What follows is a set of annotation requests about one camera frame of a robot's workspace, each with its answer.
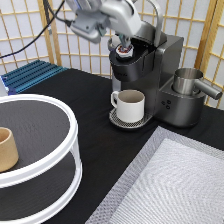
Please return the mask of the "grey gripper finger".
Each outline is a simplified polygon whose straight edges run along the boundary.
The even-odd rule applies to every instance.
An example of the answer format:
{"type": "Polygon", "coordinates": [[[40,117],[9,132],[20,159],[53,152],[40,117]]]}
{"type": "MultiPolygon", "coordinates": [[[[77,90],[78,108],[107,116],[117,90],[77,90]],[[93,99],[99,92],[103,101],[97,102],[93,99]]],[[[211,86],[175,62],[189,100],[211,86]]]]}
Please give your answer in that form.
{"type": "Polygon", "coordinates": [[[122,45],[123,49],[128,50],[132,47],[130,37],[128,37],[124,34],[120,34],[119,39],[120,39],[120,42],[121,42],[121,45],[122,45]]]}

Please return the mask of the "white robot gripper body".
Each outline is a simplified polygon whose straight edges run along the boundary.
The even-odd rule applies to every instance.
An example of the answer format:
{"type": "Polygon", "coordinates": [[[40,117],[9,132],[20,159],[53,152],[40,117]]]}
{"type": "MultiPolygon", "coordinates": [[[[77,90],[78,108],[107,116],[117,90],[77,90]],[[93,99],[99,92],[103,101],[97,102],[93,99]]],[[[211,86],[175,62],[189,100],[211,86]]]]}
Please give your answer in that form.
{"type": "Polygon", "coordinates": [[[141,20],[131,0],[65,0],[75,14],[70,29],[93,43],[99,43],[110,28],[133,37],[141,20]]]}

